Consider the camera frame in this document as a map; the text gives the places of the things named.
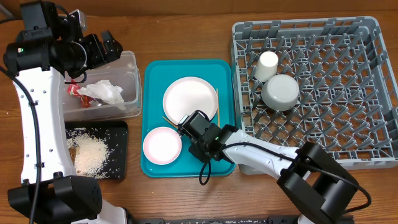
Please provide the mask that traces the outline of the wooden chopstick diagonal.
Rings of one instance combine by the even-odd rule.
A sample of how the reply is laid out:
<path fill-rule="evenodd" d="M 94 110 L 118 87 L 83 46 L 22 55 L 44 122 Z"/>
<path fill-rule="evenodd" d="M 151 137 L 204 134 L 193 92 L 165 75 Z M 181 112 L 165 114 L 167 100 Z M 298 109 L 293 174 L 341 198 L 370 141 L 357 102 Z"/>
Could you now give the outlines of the wooden chopstick diagonal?
<path fill-rule="evenodd" d="M 162 117 L 166 122 L 168 122 L 170 125 L 172 125 L 175 129 L 178 129 L 178 126 L 176 124 L 174 124 L 173 122 L 171 122 L 168 118 L 166 118 L 165 116 Z"/>

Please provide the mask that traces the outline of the white napkin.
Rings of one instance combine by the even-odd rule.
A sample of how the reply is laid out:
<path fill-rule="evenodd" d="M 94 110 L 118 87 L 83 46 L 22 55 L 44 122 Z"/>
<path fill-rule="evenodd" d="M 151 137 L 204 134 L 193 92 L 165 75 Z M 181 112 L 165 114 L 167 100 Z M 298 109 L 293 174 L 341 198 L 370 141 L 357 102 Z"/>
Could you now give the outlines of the white napkin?
<path fill-rule="evenodd" d="M 81 87 L 78 92 L 95 99 L 96 104 L 92 107 L 124 103 L 121 95 L 123 89 L 120 86 L 113 85 L 109 80 L 100 80 L 86 87 Z"/>

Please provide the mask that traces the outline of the grey-white bowl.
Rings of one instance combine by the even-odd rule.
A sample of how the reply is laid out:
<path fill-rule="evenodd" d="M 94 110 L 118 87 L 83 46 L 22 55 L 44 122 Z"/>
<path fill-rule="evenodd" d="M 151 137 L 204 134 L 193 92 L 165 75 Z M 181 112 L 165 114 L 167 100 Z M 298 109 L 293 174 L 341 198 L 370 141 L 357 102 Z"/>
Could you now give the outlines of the grey-white bowl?
<path fill-rule="evenodd" d="M 289 75 L 276 75 L 265 82 L 261 97 L 265 105 L 273 110 L 287 111 L 299 98 L 299 84 Z"/>

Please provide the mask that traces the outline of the wooden chopstick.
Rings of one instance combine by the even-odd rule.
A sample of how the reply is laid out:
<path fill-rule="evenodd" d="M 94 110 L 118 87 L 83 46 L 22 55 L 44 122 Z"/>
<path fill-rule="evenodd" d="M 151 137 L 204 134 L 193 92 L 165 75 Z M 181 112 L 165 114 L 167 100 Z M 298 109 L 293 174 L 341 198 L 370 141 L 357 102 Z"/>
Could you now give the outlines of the wooden chopstick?
<path fill-rule="evenodd" d="M 220 128 L 221 127 L 221 116 L 220 116 L 220 96 L 219 96 L 219 91 L 216 89 L 216 94 L 217 94 L 217 125 Z"/>

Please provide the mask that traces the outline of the small pink bowl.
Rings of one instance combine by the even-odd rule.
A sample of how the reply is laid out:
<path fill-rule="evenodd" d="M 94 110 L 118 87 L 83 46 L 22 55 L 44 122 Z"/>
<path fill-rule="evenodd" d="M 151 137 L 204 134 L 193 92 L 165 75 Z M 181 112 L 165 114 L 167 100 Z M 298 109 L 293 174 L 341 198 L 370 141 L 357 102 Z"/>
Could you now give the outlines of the small pink bowl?
<path fill-rule="evenodd" d="M 167 165 L 180 155 L 182 140 L 174 129 L 158 127 L 145 136 L 142 146 L 145 157 L 151 163 Z"/>

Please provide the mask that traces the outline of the pink plate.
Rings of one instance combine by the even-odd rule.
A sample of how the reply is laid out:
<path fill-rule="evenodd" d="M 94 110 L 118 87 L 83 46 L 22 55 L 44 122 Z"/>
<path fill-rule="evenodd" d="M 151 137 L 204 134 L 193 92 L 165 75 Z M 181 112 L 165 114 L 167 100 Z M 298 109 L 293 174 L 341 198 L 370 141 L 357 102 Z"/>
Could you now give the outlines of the pink plate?
<path fill-rule="evenodd" d="M 196 110 L 212 119 L 218 109 L 218 95 L 206 80 L 183 77 L 166 89 L 162 104 L 166 117 L 173 124 L 178 124 L 185 115 L 191 115 Z"/>

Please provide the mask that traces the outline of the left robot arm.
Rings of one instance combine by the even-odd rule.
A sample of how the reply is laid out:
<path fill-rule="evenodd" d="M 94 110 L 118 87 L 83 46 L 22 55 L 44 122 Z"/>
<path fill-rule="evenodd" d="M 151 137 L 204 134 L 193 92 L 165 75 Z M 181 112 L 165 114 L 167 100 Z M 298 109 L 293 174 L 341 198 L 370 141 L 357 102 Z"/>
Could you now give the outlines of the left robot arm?
<path fill-rule="evenodd" d="M 96 179 L 77 175 L 63 117 L 66 76 L 117 60 L 123 50 L 108 31 L 79 28 L 27 30 L 7 46 L 2 71 L 14 82 L 22 115 L 21 186 L 8 191 L 10 206 L 31 223 L 133 223 L 125 208 L 105 201 Z"/>

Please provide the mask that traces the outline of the red snack wrapper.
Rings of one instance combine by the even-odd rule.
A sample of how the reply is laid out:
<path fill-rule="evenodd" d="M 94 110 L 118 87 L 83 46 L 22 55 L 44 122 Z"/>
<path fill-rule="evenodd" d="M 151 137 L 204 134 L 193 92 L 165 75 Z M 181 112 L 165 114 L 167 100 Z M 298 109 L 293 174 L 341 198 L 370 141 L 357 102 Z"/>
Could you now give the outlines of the red snack wrapper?
<path fill-rule="evenodd" d="M 74 79 L 72 79 L 72 83 L 68 86 L 67 93 L 79 99 L 81 108 L 89 108 L 94 106 L 96 104 L 95 99 L 90 96 L 79 94 L 78 90 L 80 88 L 80 85 L 77 84 Z"/>

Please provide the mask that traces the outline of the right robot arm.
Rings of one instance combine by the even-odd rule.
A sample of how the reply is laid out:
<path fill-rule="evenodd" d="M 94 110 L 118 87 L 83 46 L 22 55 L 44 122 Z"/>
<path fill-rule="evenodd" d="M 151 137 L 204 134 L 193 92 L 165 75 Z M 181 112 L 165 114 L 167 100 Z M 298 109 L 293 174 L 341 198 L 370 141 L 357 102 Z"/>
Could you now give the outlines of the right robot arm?
<path fill-rule="evenodd" d="M 301 148 L 256 139 L 231 125 L 191 125 L 182 130 L 192 153 L 202 162 L 222 159 L 245 165 L 276 179 L 297 207 L 298 223 L 336 223 L 358 191 L 358 182 L 316 144 Z"/>

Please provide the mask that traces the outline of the white cup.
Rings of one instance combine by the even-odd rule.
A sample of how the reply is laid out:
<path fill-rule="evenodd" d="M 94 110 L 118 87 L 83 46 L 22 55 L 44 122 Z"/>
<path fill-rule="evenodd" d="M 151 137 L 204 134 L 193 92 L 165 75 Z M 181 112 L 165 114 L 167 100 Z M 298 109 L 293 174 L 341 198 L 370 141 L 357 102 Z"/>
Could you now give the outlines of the white cup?
<path fill-rule="evenodd" d="M 277 73 L 279 58 L 276 53 L 263 52 L 257 61 L 254 77 L 260 82 L 266 82 Z"/>

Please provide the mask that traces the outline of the food scraps rice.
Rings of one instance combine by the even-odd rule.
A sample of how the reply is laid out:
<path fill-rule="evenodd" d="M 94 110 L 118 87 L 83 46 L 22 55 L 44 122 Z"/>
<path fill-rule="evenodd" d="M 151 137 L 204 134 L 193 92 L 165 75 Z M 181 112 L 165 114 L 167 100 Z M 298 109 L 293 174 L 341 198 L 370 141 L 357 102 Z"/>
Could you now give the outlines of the food scraps rice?
<path fill-rule="evenodd" d="M 95 179 L 121 179 L 121 145 L 111 143 L 108 128 L 71 128 L 66 131 L 67 146 L 79 176 Z"/>

